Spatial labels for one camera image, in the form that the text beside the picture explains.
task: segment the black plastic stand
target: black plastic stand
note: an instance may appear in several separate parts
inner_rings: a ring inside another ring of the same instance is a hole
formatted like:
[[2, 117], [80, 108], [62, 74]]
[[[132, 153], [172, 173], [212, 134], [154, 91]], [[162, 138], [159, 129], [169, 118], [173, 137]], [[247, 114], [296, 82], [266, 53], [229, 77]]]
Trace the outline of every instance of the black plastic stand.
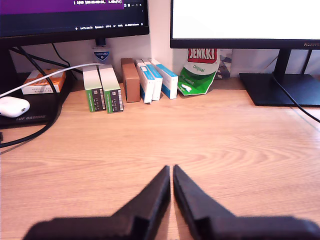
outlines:
[[[303, 107], [320, 107], [320, 81], [309, 74], [285, 74], [290, 49], [280, 49], [274, 76], [284, 89]], [[294, 106], [275, 83], [271, 74], [240, 73], [246, 91], [256, 106]]]

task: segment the monitor base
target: monitor base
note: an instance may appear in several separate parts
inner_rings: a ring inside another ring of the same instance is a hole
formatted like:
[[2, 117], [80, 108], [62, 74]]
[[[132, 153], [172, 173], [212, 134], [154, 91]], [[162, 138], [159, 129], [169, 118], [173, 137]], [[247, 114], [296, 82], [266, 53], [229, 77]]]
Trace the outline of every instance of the monitor base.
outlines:
[[[240, 73], [256, 106], [293, 107], [294, 103], [267, 73]], [[320, 80], [308, 74], [285, 74], [278, 82], [302, 107], [320, 107]]]

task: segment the wooden desk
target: wooden desk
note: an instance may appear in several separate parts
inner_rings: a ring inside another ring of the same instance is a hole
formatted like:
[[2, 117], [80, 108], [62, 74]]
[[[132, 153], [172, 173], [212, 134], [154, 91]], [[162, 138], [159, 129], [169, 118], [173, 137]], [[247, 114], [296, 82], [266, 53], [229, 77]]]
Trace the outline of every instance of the wooden desk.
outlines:
[[[3, 135], [7, 142], [38, 128]], [[1, 237], [20, 240], [54, 217], [111, 215], [174, 164], [236, 215], [320, 225], [320, 124], [299, 110], [257, 107], [245, 90], [215, 89], [90, 113], [78, 91], [46, 133], [2, 152]], [[192, 239], [174, 197], [157, 239]]]

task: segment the snack bag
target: snack bag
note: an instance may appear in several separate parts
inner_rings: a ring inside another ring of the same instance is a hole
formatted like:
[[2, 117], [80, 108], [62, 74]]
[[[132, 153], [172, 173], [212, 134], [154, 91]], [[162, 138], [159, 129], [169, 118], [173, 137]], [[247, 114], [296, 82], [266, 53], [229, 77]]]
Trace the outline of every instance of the snack bag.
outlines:
[[178, 79], [178, 89], [185, 95], [206, 94], [219, 68], [216, 48], [189, 48], [188, 59]]

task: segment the brown box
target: brown box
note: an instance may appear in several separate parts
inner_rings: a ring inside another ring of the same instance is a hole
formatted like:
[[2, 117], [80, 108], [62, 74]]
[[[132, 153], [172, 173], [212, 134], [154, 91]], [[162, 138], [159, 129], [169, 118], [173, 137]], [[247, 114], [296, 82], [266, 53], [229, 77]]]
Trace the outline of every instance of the brown box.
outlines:
[[134, 60], [121, 58], [121, 69], [126, 102], [140, 102], [140, 78]]

